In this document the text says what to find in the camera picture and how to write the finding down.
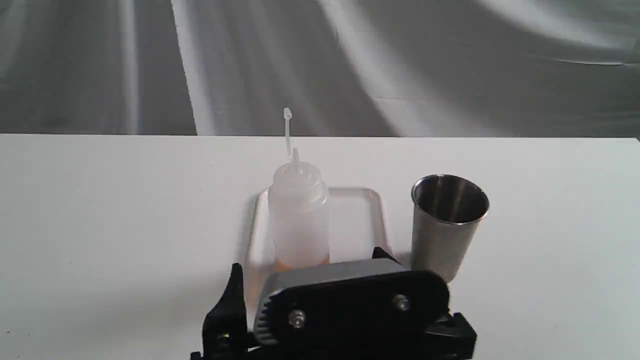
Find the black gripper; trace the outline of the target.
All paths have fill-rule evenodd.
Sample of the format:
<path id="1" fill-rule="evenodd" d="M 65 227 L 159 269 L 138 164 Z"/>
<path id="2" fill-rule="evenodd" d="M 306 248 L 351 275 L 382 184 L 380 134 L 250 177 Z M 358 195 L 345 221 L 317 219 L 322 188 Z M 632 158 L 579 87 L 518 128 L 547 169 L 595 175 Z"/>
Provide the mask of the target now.
<path id="1" fill-rule="evenodd" d="M 375 246 L 372 260 L 382 265 L 401 265 L 388 251 Z M 261 345 L 246 326 L 226 330 L 204 326 L 202 350 L 192 360 L 471 360 L 478 336 L 462 313 L 445 314 L 416 339 L 401 342 L 355 342 L 330 347 L 296 349 Z"/>

